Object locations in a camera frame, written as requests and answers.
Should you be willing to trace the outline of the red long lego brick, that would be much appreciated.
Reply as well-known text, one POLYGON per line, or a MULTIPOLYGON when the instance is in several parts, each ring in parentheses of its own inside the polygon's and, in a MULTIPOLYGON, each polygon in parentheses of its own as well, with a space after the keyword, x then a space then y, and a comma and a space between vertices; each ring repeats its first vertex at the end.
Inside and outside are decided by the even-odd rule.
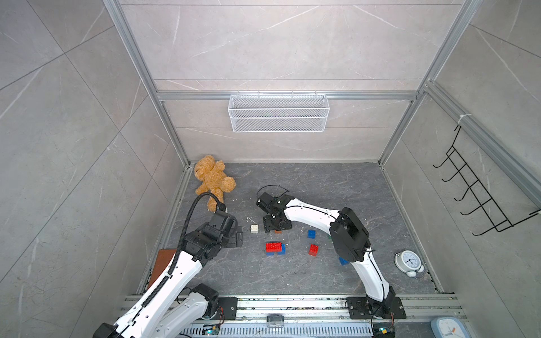
POLYGON ((282 243, 280 243, 280 242, 266 243, 266 246, 265 246, 266 253, 267 252, 278 253, 281 250, 281 244, 282 243))

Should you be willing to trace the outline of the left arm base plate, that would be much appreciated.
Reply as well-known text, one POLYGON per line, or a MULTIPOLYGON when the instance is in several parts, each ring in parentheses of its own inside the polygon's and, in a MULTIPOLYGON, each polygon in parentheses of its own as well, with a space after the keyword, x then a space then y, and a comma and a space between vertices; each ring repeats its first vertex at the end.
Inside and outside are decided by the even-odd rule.
POLYGON ((206 312, 201 318, 212 321, 232 321, 235 320, 237 311, 237 297, 218 297, 208 302, 206 312))

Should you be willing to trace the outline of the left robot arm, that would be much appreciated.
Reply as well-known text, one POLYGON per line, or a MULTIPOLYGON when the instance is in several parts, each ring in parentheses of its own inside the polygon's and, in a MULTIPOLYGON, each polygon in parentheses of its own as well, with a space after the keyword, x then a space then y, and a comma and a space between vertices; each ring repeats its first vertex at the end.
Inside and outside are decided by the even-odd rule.
POLYGON ((218 292, 203 284, 193 288, 175 309, 169 311, 169 308, 190 280, 228 246, 237 225, 236 218, 226 212, 225 204, 215 194, 199 195, 186 216, 176 253, 159 280, 113 325, 101 324, 93 336, 175 337, 193 321, 213 316, 218 306, 218 292), (205 196, 217 203, 216 212, 209 222, 187 232, 195 207, 205 196))

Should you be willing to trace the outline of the blue lego brick bottom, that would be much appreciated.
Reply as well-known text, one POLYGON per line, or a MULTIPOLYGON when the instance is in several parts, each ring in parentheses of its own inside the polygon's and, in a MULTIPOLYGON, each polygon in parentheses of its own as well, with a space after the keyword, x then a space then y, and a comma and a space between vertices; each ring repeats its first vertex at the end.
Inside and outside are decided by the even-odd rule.
POLYGON ((284 244, 281 244, 281 250, 277 253, 277 255, 285 255, 286 254, 286 247, 284 244))

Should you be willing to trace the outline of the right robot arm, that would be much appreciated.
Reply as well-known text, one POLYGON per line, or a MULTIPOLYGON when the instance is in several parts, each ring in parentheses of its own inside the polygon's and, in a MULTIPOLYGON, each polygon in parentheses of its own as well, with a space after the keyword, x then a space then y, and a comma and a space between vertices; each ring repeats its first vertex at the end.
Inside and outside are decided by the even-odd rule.
POLYGON ((294 221, 330 235, 338 256, 352 264, 364 285, 366 310, 380 318, 391 316, 396 294, 373 257, 369 231, 352 209, 330 210, 287 194, 273 197, 266 192, 257 199, 256 205, 266 213, 263 217, 266 232, 288 230, 294 221))

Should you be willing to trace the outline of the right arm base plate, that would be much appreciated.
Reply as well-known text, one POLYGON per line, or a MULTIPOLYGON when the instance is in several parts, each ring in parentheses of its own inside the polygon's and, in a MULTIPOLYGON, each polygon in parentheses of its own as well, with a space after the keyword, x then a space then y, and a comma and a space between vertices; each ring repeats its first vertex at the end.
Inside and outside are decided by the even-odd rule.
POLYGON ((370 300, 368 297, 347 297, 345 307, 352 320, 407 318, 402 300, 399 297, 393 297, 391 301, 386 299, 383 303, 370 300))

